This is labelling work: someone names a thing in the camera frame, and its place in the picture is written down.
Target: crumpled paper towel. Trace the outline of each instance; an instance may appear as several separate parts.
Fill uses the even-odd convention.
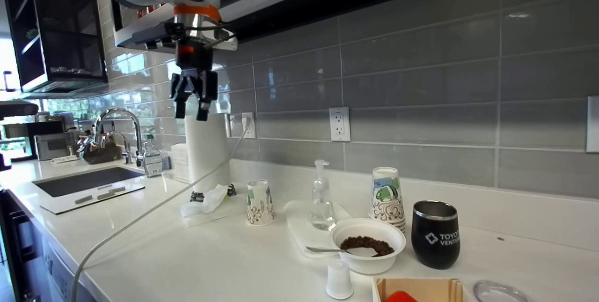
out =
[[[181,216],[189,217],[200,213],[210,213],[221,204],[227,194],[229,187],[216,185],[216,187],[208,192],[204,192],[203,202],[186,202],[181,205]]]

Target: sink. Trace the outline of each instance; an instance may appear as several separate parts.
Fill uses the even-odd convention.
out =
[[[144,176],[144,174],[126,168],[115,167],[95,170],[65,178],[34,181],[34,184],[52,197],[62,197],[63,195],[85,191],[93,189],[94,187],[141,176]]]

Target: black tumbler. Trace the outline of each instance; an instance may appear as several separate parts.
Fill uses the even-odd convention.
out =
[[[458,210],[441,201],[415,203],[411,240],[422,264],[435,269],[449,268],[460,255]]]

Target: white cable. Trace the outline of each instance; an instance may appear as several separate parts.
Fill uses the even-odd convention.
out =
[[[246,135],[246,131],[248,131],[248,121],[246,121],[246,125],[244,125],[244,127],[246,127],[246,129],[244,129],[244,131],[241,133],[241,137],[239,138],[239,140],[237,141],[237,144],[235,145],[235,148],[233,149],[233,152],[231,152],[231,154],[229,155],[229,157],[227,159],[225,159],[222,163],[218,164],[218,166],[216,166],[214,169],[212,169],[210,172],[208,172],[207,174],[204,174],[203,176],[201,176],[198,180],[194,181],[193,183],[191,183],[190,185],[187,185],[184,189],[182,189],[181,191],[175,193],[172,197],[169,197],[168,199],[164,200],[163,202],[160,202],[159,204],[157,204],[156,206],[150,208],[149,210],[147,210],[147,212],[143,213],[141,216],[133,219],[133,221],[131,221],[130,223],[128,223],[127,225],[124,225],[124,227],[122,227],[121,229],[119,229],[118,231],[114,232],[111,236],[105,238],[104,240],[102,240],[101,242],[99,242],[96,246],[94,246],[94,248],[92,248],[89,253],[83,258],[83,261],[81,261],[81,263],[79,264],[79,267],[77,267],[77,271],[75,272],[75,277],[73,277],[73,284],[71,286],[71,302],[77,302],[77,285],[79,284],[79,276],[81,276],[81,272],[83,272],[83,266],[85,266],[85,263],[89,260],[90,257],[92,257],[92,255],[94,253],[96,253],[96,251],[102,247],[103,245],[105,245],[107,242],[109,242],[110,240],[113,240],[113,238],[115,236],[117,236],[118,234],[121,234],[124,230],[128,229],[129,227],[133,226],[135,223],[137,223],[137,221],[140,221],[141,219],[143,219],[144,217],[146,217],[148,214],[154,212],[155,210],[157,210],[158,208],[160,208],[161,206],[163,206],[164,204],[166,204],[167,202],[173,200],[175,197],[177,197],[178,195],[180,195],[181,193],[184,193],[185,191],[187,191],[188,189],[192,188],[194,185],[196,185],[197,183],[199,183],[200,181],[204,180],[204,178],[206,178],[207,176],[211,175],[212,173],[214,173],[216,170],[218,170],[219,168],[221,168],[222,166],[226,165],[231,159],[233,159],[233,155],[235,154],[235,152],[237,151],[237,147],[239,147],[239,144],[241,143],[241,140],[243,139],[243,136]]]

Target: dish soap bottle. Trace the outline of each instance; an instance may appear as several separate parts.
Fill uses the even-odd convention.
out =
[[[162,176],[162,155],[152,142],[152,140],[154,140],[154,136],[147,135],[146,138],[147,142],[144,143],[143,161],[146,176],[148,178]]]
[[[314,162],[314,165],[316,165],[317,178],[312,187],[314,205],[310,213],[310,222],[318,229],[330,231],[336,224],[335,210],[329,189],[329,180],[322,175],[325,165],[329,165],[329,162],[319,159]]]

